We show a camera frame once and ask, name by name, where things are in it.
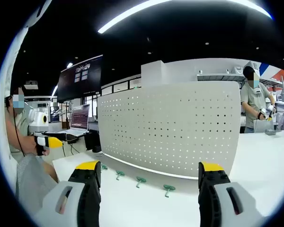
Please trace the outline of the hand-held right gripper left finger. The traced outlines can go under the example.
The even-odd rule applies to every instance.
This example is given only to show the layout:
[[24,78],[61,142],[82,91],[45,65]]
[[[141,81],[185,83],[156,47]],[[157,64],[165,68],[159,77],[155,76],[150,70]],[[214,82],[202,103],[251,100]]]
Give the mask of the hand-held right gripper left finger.
[[101,162],[75,167],[43,199],[34,219],[40,227],[98,227],[101,203]]

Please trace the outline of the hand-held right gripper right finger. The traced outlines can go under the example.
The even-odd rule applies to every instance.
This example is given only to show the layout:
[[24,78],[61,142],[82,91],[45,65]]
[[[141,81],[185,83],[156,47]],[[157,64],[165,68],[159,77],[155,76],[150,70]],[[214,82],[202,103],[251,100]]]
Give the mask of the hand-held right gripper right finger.
[[259,227],[266,220],[254,197],[231,182],[219,164],[199,162],[198,189],[202,227]]

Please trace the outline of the person's left hand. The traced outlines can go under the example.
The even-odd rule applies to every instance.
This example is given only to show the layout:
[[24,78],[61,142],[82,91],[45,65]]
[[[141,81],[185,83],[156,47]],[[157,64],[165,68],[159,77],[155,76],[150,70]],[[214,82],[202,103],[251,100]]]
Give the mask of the person's left hand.
[[49,150],[46,148],[49,148],[49,142],[45,138],[37,138],[36,137],[36,153],[38,156],[47,156],[49,154]]

